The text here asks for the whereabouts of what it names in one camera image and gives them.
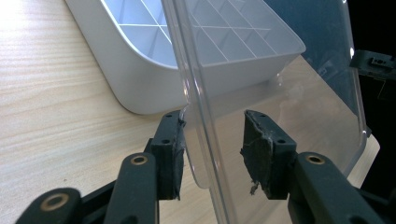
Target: light wood surface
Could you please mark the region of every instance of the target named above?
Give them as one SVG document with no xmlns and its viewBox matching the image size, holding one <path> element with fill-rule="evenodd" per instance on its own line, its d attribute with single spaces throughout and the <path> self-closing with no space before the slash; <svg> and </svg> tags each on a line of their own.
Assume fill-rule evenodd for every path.
<svg viewBox="0 0 396 224">
<path fill-rule="evenodd" d="M 50 189 L 84 196 L 113 181 L 161 116 L 119 104 L 64 0 L 0 1 L 0 223 Z M 216 223 L 185 161 L 181 201 L 160 203 L 161 223 Z"/>
</svg>

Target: wooden table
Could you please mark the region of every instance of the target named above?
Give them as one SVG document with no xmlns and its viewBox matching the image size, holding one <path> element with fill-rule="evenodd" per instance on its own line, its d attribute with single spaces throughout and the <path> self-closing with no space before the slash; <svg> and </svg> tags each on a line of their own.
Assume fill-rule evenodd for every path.
<svg viewBox="0 0 396 224">
<path fill-rule="evenodd" d="M 0 2 L 1 223 L 14 223 L 50 189 L 72 187 L 84 196 L 113 181 L 161 116 L 119 104 L 65 1 Z M 362 176 L 379 149 L 374 138 L 368 146 Z M 160 207 L 161 223 L 216 222 L 210 194 L 195 185 L 188 162 L 181 201 Z"/>
</svg>

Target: clear plastic lid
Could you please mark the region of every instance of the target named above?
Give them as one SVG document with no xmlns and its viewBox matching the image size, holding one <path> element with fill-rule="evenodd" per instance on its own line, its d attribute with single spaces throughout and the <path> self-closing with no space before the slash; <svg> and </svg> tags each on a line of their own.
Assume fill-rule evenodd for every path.
<svg viewBox="0 0 396 224">
<path fill-rule="evenodd" d="M 270 116 L 298 152 L 350 172 L 366 135 L 345 0 L 163 0 L 163 9 L 189 102 L 191 169 L 219 223 L 264 223 L 278 203 L 250 194 L 247 109 Z"/>
</svg>

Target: dark background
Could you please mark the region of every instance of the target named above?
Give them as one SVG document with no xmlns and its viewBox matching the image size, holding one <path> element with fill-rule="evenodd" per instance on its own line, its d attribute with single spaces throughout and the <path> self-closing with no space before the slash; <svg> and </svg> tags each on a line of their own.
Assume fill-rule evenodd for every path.
<svg viewBox="0 0 396 224">
<path fill-rule="evenodd" d="M 396 56 L 396 10 L 392 1 L 348 0 L 355 49 Z M 360 76 L 367 126 L 380 150 L 362 189 L 388 198 L 396 188 L 396 85 L 392 80 Z M 386 97 L 378 97 L 386 85 Z"/>
</svg>

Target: transparent plastic cover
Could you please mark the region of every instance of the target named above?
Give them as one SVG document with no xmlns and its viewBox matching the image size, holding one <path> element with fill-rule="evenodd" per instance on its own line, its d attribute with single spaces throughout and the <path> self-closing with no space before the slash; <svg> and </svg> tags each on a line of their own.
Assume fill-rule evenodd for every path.
<svg viewBox="0 0 396 224">
<path fill-rule="evenodd" d="M 191 169 L 219 223 L 289 216 L 262 191 L 250 194 L 240 154 L 247 109 L 270 116 L 298 152 L 350 172 L 366 136 L 345 0 L 163 0 L 163 9 L 189 101 Z"/>
</svg>

